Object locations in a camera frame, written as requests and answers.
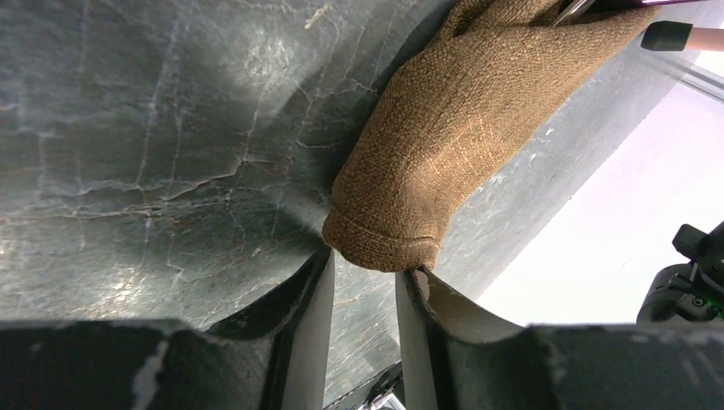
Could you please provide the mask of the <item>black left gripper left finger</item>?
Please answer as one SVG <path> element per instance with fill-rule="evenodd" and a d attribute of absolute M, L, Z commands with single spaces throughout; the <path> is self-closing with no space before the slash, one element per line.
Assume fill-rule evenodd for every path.
<path fill-rule="evenodd" d="M 334 256 L 205 331 L 175 319 L 4 321 L 4 409 L 320 409 Z"/>

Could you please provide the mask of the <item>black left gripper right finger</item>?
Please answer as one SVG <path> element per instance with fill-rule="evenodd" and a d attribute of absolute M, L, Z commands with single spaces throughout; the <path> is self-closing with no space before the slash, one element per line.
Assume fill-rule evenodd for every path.
<path fill-rule="evenodd" d="M 720 409 L 723 327 L 522 327 L 430 271 L 395 277 L 410 409 Z"/>

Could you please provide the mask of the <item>brown cloth napkin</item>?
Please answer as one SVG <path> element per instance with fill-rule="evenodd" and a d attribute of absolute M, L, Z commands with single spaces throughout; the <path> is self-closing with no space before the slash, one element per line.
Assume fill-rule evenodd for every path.
<path fill-rule="evenodd" d="M 432 267 L 449 222 L 657 8 L 555 21 L 556 1 L 460 1 L 392 76 L 332 187 L 326 244 L 380 272 Z"/>

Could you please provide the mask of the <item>clear plastic fork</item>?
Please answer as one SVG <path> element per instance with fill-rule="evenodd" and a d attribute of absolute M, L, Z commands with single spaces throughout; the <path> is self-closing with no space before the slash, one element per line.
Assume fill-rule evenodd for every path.
<path fill-rule="evenodd" d="M 575 20 L 595 3 L 595 0 L 573 0 L 570 1 L 552 22 L 551 27 L 559 26 L 571 20 Z"/>

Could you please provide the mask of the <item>purple plastic spoon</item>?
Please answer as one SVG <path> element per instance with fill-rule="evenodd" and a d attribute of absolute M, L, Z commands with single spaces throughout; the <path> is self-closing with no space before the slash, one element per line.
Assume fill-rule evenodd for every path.
<path fill-rule="evenodd" d="M 705 2 L 707 0 L 639 0 L 639 3 L 642 5 L 642 7 L 650 7 L 650 6 L 669 6 L 669 5 L 675 5 L 675 4 L 683 4 L 683 3 L 699 3 L 699 2 Z"/>

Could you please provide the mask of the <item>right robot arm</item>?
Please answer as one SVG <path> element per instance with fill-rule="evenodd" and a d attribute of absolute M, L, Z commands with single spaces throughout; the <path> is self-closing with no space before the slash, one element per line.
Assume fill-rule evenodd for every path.
<path fill-rule="evenodd" d="M 685 263 L 662 269 L 637 314 L 638 325 L 723 322 L 723 224 L 710 232 L 684 224 L 672 240 Z"/>

